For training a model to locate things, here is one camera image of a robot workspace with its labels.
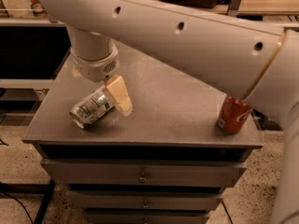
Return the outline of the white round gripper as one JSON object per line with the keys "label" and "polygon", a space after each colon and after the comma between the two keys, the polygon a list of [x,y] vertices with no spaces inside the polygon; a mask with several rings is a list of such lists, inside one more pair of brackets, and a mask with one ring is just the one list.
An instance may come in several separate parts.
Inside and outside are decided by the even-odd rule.
{"label": "white round gripper", "polygon": [[106,91],[117,110],[124,116],[129,116],[133,105],[122,76],[114,75],[119,67],[119,53],[115,45],[111,53],[101,60],[86,61],[79,58],[74,52],[70,53],[73,64],[73,77],[85,77],[92,82],[106,81]]}

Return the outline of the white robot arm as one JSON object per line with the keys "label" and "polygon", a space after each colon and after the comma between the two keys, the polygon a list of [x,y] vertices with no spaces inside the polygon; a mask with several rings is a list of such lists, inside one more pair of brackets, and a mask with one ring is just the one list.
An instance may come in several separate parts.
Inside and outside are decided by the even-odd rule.
{"label": "white robot arm", "polygon": [[105,78],[104,37],[167,63],[245,102],[284,131],[269,224],[298,224],[299,34],[263,22],[155,0],[39,0],[66,24],[83,76]]}

